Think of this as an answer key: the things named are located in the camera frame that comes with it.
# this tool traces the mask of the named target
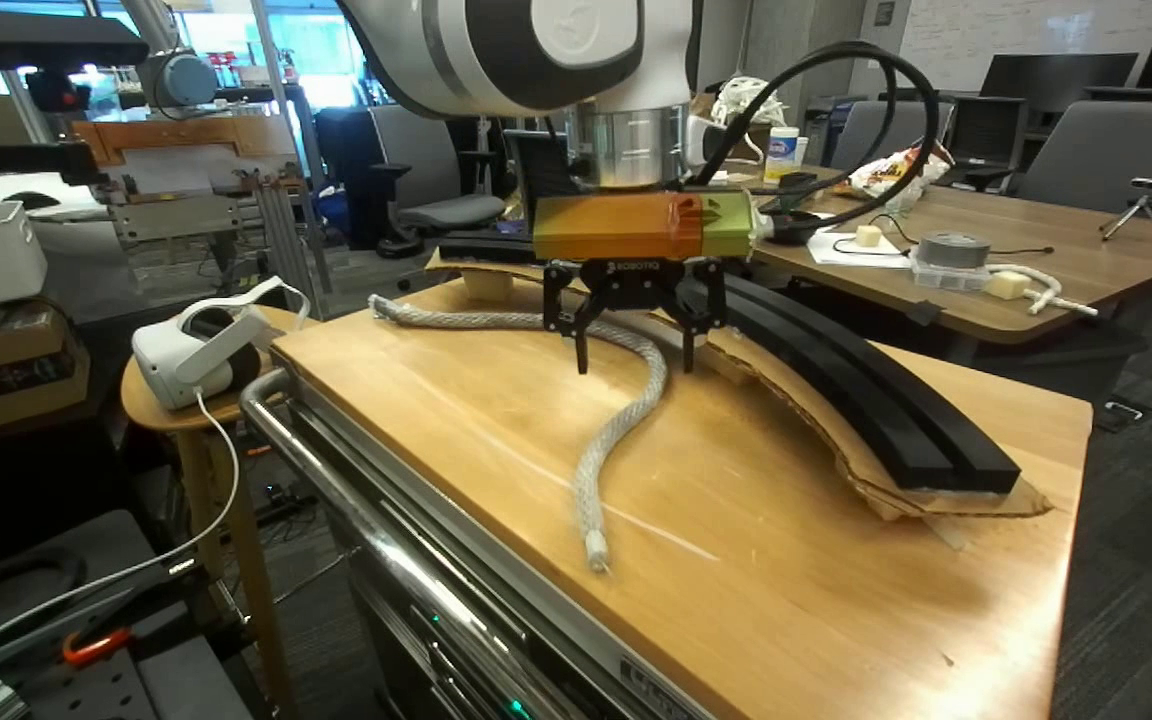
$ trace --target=black cable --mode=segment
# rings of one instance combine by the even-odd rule
[[[912,69],[906,61],[899,61],[899,58],[876,50],[876,45],[864,45],[864,39],[827,45],[827,50],[819,50],[817,58],[808,58],[808,61],[782,69],[779,76],[771,76],[767,89],[760,89],[760,92],[749,101],[749,107],[727,124],[727,133],[719,135],[719,149],[704,160],[704,170],[698,170],[689,185],[707,185],[707,182],[719,172],[719,165],[727,160],[727,152],[732,152],[732,149],[741,146],[741,135],[749,133],[751,115],[767,106],[767,98],[771,98],[779,83],[787,83],[793,76],[801,76],[801,72],[808,72],[808,69],[835,65],[835,61],[876,61],[876,65],[882,69],[889,111],[882,111],[882,127],[880,127],[880,135],[871,140],[871,149],[889,135],[889,122],[890,122],[890,111],[897,111],[897,107],[890,107],[890,106],[897,106],[897,72],[899,72],[903,80],[912,80],[912,89],[916,89],[916,98],[918,98],[918,106],[925,106],[928,124],[925,124],[925,140],[918,140],[912,165],[897,175],[897,185],[889,185],[880,195],[864,201],[858,208],[847,208],[847,212],[825,215],[825,220],[808,220],[801,234],[808,234],[808,228],[827,228],[827,223],[847,223],[847,220],[868,215],[868,212],[882,208],[889,201],[897,201],[897,195],[925,172],[925,165],[928,165],[928,155],[931,155],[931,149],[937,149],[937,140],[940,140],[940,92],[931,89],[931,80],[928,80],[918,69]],[[832,175],[832,182],[817,182],[817,185],[808,185],[808,189],[801,189],[801,192],[832,189],[832,185],[847,182],[857,170],[847,170],[847,172],[841,172],[841,175]]]

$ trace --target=desk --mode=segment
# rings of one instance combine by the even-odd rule
[[[467,298],[443,284],[413,305],[463,308]],[[1052,707],[1090,433],[1080,399],[890,349],[1056,507],[882,526],[767,388],[695,364],[602,474],[616,560],[590,576],[571,468],[641,391],[634,356],[590,343],[590,371],[575,378],[552,334],[413,334],[372,313],[284,335],[274,356],[414,474],[401,493],[434,493],[485,529],[486,542],[467,546],[475,580],[501,571],[492,547],[504,547],[716,717],[1014,720]]]
[[[965,234],[990,248],[1052,246],[1052,256],[998,261],[1042,268],[1062,284],[1072,299],[1106,308],[1152,287],[1152,223],[1133,220],[1106,246],[1098,246],[1094,228],[1102,220],[1106,212],[931,189],[899,223],[906,236]],[[1022,305],[918,287],[912,284],[912,271],[813,266],[808,248],[763,246],[754,266],[763,266],[763,271],[803,275],[897,313],[931,305],[940,308],[940,324],[967,343],[1030,343],[1074,320],[1074,313],[1062,308],[1042,308],[1030,316]]]
[[[263,320],[274,334],[288,334],[300,324],[291,313],[274,313],[274,308],[263,308]],[[229,462],[221,437],[210,433],[210,425],[195,409],[165,414],[134,359],[128,359],[128,368],[124,368],[119,399],[124,399],[124,414],[132,425],[170,442],[176,462],[180,462],[180,485],[185,485],[190,534],[209,529],[217,507],[229,495],[229,474],[233,474],[233,462]],[[217,419],[233,425],[240,417],[240,404],[234,404],[234,397],[217,397],[217,399],[209,399],[209,414]],[[274,605],[273,605],[273,587],[267,587],[255,516],[251,516],[251,506],[244,493],[233,506],[223,534],[229,534],[234,571],[240,571],[240,586],[249,595],[251,641],[260,650],[260,677],[263,677],[267,706],[278,707],[284,717],[294,717],[288,661],[284,661],[284,637],[278,637],[278,619],[274,619]],[[210,534],[200,546],[200,564],[210,576],[221,576],[221,570],[223,570],[221,547],[223,547],[221,534]]]

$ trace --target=black curved rail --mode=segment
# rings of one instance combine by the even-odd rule
[[[844,324],[727,275],[727,324],[808,378],[864,437],[899,489],[1008,493],[1011,456],[959,409]]]

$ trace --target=floor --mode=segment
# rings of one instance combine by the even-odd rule
[[[124,261],[115,248],[50,240],[50,292],[72,316],[124,305]],[[374,261],[332,254],[332,316],[356,308],[372,287],[402,292],[419,261]],[[1138,425],[1102,425],[1090,437],[1080,546],[1067,580],[1056,717],[1115,720],[1152,717],[1152,305],[1138,313],[1143,352],[1126,359],[1115,397],[1146,409]],[[263,456],[249,482],[255,501],[300,493],[278,462]],[[374,685],[362,630],[345,593],[345,571],[314,507],[263,529],[267,570],[278,595],[291,685],[302,720],[356,720]]]

